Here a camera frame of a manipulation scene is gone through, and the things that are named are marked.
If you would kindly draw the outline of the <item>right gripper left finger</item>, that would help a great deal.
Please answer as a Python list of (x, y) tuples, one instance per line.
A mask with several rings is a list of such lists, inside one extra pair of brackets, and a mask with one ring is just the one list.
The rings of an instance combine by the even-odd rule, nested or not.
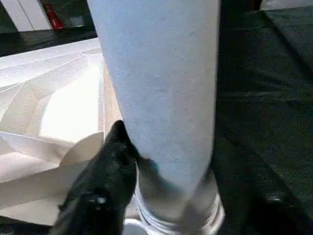
[(124, 122), (116, 121), (71, 186), (49, 234), (122, 234), (125, 210), (136, 185), (136, 158)]

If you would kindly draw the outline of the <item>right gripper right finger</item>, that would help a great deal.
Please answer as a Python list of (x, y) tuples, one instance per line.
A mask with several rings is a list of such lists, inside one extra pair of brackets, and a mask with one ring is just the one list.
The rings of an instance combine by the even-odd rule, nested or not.
[(311, 235), (313, 220), (255, 153), (215, 141), (212, 168), (224, 206), (222, 235)]

